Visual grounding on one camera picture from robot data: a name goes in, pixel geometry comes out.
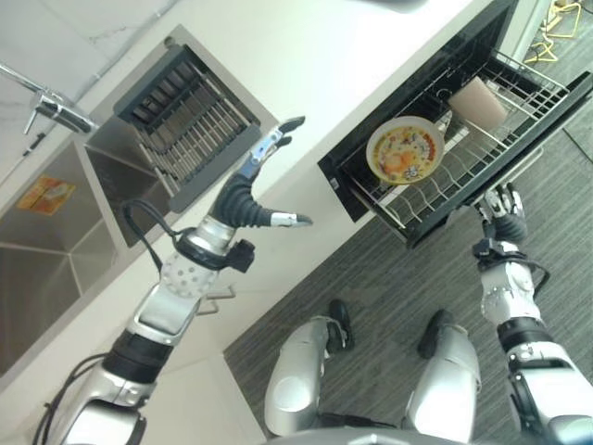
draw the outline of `dish rack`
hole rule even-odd
[[[355,129],[358,143],[345,156],[334,155],[330,169],[327,162],[320,162],[336,193],[345,185],[359,203],[387,221],[409,247],[444,223],[454,209],[471,204],[510,162],[524,156],[524,149],[549,125],[547,117],[570,93],[560,83],[499,52],[478,64],[472,60],[470,57],[449,65],[405,105],[383,113],[383,120],[373,127],[363,122]],[[447,104],[447,99],[475,76],[508,112],[506,120],[490,132],[462,120]],[[444,131],[446,154],[429,177],[415,184],[393,186],[372,173],[366,161],[366,141],[378,124],[404,115],[424,117]],[[361,132],[367,136],[360,137]],[[345,203],[344,190],[340,193]],[[354,221],[363,213],[351,203],[345,207]]]
[[[136,131],[177,212],[261,136],[256,116],[187,45],[173,45],[114,110]]]

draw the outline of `sink basin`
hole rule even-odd
[[[0,218],[0,375],[118,257],[76,145],[66,144],[43,174],[76,188],[52,215],[13,205]]]
[[[137,144],[131,125],[115,116],[85,144],[93,168],[91,174],[96,175],[128,247],[134,246],[138,239],[121,215],[123,201],[143,198],[157,207],[162,215],[169,213],[170,195],[150,170]],[[155,222],[141,211],[135,212],[134,220],[145,234],[155,226]]]

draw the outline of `faucet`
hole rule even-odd
[[[23,131],[25,134],[29,133],[35,118],[39,114],[76,133],[90,133],[92,130],[98,128],[97,123],[79,110],[70,99],[61,93],[32,81],[2,62],[0,62],[0,73],[4,74],[11,81],[19,83],[35,93],[32,99],[32,113]]]

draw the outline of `yellow object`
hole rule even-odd
[[[430,175],[444,155],[443,134],[417,116],[402,116],[377,128],[367,143],[371,171],[390,184],[412,184]]]
[[[549,34],[549,33],[547,33],[548,37],[558,37],[561,39],[572,39],[576,35],[576,30],[578,29],[578,22],[581,19],[581,10],[582,10],[581,5],[579,3],[571,3],[566,6],[561,6],[561,7],[551,6],[551,7],[555,7],[557,13],[558,12],[567,12],[567,11],[570,11],[570,10],[576,8],[576,18],[574,19],[573,31],[570,34]]]
[[[543,48],[543,50],[541,52],[537,52],[537,56],[527,59],[524,63],[557,62],[558,58],[552,52],[552,47],[554,46],[554,41],[550,37],[556,37],[556,38],[561,38],[561,39],[572,39],[576,36],[576,31],[578,30],[578,23],[579,23],[579,20],[581,19],[581,11],[582,11],[581,5],[579,3],[571,3],[568,5],[564,5],[564,6],[550,5],[549,8],[550,8],[550,12],[548,13],[548,16],[550,16],[550,13],[553,13],[552,15],[555,15],[557,19],[560,17],[558,15],[559,13],[569,12],[569,11],[572,11],[573,9],[576,9],[576,17],[574,18],[573,31],[570,34],[548,33],[548,30],[551,29],[551,27],[549,26],[549,23],[545,23],[544,28],[542,30],[542,37],[544,38],[544,42],[537,42],[537,43],[531,45],[531,47],[534,48],[536,51],[537,51],[537,48]]]
[[[72,195],[76,185],[41,175],[17,204],[21,210],[52,216]]]

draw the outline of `white countertop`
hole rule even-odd
[[[350,221],[317,161],[490,1],[182,0],[82,100],[82,108],[94,109],[182,24],[279,121],[307,117],[294,142],[265,166],[255,195],[266,205],[306,213],[315,225],[243,231],[257,247],[256,262],[247,275],[225,277],[237,283],[241,298],[194,323],[170,369],[223,350],[368,221]],[[67,135],[62,129],[48,135],[1,190],[0,208]],[[217,190],[176,226],[195,225]],[[172,251],[169,239],[156,247],[163,255]],[[27,426],[70,367],[113,338],[157,279],[153,268],[143,254],[21,370],[0,394],[0,439]]]

